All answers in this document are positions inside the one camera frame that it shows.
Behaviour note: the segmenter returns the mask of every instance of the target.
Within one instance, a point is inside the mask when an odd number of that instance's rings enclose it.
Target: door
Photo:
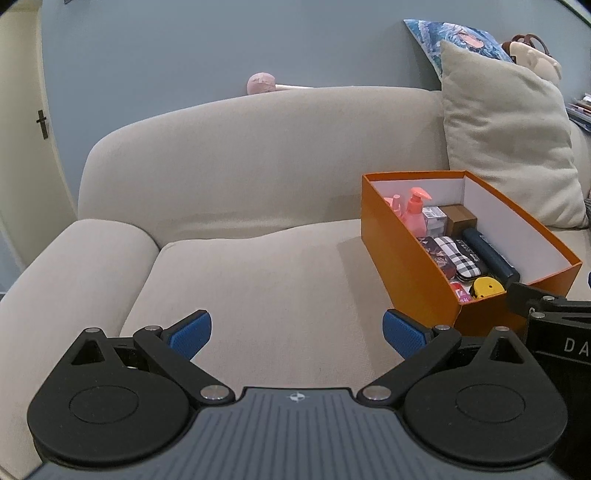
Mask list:
[[[37,14],[0,17],[0,219],[25,265],[76,219],[51,139],[36,121],[43,109]]]

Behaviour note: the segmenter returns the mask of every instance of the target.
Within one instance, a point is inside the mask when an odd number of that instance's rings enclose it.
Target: blue gripper pad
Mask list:
[[[162,340],[187,360],[191,360],[209,341],[212,335],[212,318],[200,310],[162,332]]]
[[[431,329],[395,309],[384,314],[382,330],[384,339],[405,359],[433,340]]]

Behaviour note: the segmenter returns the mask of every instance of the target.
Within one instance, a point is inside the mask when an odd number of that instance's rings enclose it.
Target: orange box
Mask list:
[[[370,173],[363,176],[361,237],[396,309],[427,327],[445,324],[464,335],[485,336],[496,325],[522,333],[525,319],[509,312],[506,293],[461,304],[428,253],[383,197],[422,187],[425,205],[463,204],[478,230],[527,283],[566,295],[581,260],[544,225],[482,179],[467,171]]]

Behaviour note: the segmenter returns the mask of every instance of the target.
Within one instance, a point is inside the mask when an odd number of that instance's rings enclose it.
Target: yellow tape measure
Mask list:
[[[472,284],[470,289],[470,295],[475,299],[483,299],[496,295],[497,293],[503,293],[505,289],[498,281],[491,277],[480,277],[477,278]]]

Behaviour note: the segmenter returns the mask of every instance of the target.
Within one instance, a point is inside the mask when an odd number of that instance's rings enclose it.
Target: ribbed gray surface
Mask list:
[[[142,464],[102,473],[48,464],[30,476],[31,480],[96,478],[558,480],[562,477],[545,464],[519,472],[490,473],[444,463],[416,446],[392,411],[362,407],[346,390],[251,389],[232,406],[203,410],[180,442]]]

